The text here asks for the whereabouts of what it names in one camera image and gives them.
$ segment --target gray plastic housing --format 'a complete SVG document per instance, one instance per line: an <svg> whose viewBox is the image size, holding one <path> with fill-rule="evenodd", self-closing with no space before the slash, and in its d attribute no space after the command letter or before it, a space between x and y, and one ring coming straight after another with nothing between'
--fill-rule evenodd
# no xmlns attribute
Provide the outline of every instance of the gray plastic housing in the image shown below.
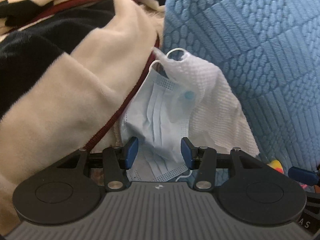
<svg viewBox="0 0 320 240"><path fill-rule="evenodd" d="M133 182L107 193L85 218L61 226L26 221L7 240L310 240L292 222L277 227L245 224L224 212L210 193L186 182Z"/></svg>

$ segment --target metal screw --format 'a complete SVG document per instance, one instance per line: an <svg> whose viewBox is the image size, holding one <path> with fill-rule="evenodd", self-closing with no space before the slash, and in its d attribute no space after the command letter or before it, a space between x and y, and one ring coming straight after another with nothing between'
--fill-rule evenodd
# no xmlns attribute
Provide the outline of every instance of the metal screw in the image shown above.
<svg viewBox="0 0 320 240"><path fill-rule="evenodd" d="M108 187L111 189L120 189L123 187L123 183L121 181L117 181L117 180L110 181L108 183Z"/></svg>
<svg viewBox="0 0 320 240"><path fill-rule="evenodd" d="M211 183L208 181L205 181L205 180L198 181L196 183L196 187L199 189L209 189L209 188L211 188Z"/></svg>

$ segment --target blue cushion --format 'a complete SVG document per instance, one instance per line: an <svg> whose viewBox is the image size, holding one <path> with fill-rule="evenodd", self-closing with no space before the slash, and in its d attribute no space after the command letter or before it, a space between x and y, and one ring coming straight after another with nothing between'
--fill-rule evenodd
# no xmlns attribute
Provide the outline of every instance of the blue cushion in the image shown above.
<svg viewBox="0 0 320 240"><path fill-rule="evenodd" d="M259 158L320 164L320 0L167 0L164 52L219 66L240 100Z"/></svg>

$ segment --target blue surgical mask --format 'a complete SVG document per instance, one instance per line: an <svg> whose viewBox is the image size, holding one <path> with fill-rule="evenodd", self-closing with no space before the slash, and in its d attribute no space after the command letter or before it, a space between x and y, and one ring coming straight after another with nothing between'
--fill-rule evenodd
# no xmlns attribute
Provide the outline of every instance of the blue surgical mask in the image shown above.
<svg viewBox="0 0 320 240"><path fill-rule="evenodd" d="M129 180L168 181L187 170L180 141L188 136L195 100L193 91L150 68L120 119L122 142L139 139Z"/></svg>

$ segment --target plush blanket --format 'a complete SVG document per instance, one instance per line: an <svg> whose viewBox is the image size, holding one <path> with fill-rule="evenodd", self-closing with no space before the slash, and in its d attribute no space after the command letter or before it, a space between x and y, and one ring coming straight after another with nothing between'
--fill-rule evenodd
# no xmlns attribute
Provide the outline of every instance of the plush blanket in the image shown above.
<svg viewBox="0 0 320 240"><path fill-rule="evenodd" d="M221 68L264 162L316 169L320 0L167 0L164 51L176 47Z"/></svg>
<svg viewBox="0 0 320 240"><path fill-rule="evenodd" d="M116 144L159 46L151 9L164 0L0 2L0 234L18 222L20 182L78 148Z"/></svg>

